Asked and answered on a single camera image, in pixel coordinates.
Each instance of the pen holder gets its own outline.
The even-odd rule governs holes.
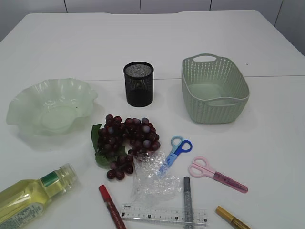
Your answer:
[[[146,62],[132,62],[123,69],[127,102],[144,107],[153,101],[153,67]]]

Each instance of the green glass bowl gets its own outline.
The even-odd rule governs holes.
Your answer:
[[[92,114],[97,97],[86,82],[46,80],[23,90],[11,101],[6,122],[27,134],[66,133],[77,119]]]

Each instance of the pink scissors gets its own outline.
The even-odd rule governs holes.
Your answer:
[[[196,169],[200,171],[200,174],[195,173],[193,169]],[[195,177],[195,178],[201,178],[203,176],[212,178],[214,180],[219,181],[220,183],[223,183],[224,185],[227,185],[231,188],[236,189],[237,191],[240,191],[242,193],[246,193],[248,191],[248,188],[245,185],[242,185],[238,183],[235,180],[232,180],[231,178],[217,172],[215,169],[213,169],[209,161],[204,158],[203,156],[195,157],[191,165],[189,166],[189,173]]]

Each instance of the plastic bag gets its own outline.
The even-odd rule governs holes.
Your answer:
[[[178,177],[171,176],[168,169],[160,175],[160,166],[164,165],[164,161],[165,156],[161,151],[134,159],[133,201],[152,206],[170,200],[181,192]]]

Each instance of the red marker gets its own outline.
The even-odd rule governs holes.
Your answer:
[[[105,185],[101,185],[99,187],[99,190],[100,190],[100,193],[107,205],[107,208],[108,208],[108,211],[114,221],[114,224],[116,226],[117,229],[126,229],[124,223],[123,223],[123,220],[118,212],[118,210],[116,209]]]

